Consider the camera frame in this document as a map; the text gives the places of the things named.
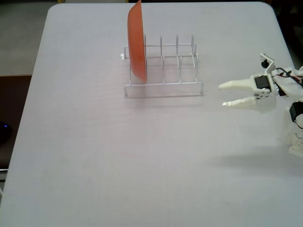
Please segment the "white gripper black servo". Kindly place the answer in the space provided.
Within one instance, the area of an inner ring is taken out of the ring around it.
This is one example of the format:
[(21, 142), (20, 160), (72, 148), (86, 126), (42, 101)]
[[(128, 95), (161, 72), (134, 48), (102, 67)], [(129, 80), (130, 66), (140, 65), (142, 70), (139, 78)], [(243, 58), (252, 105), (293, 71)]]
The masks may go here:
[(241, 110), (253, 110), (267, 113), (275, 109), (278, 88), (269, 75), (253, 74), (249, 79), (231, 80), (218, 86), (220, 91), (239, 90), (252, 91), (249, 96), (234, 101), (223, 102), (222, 106)]

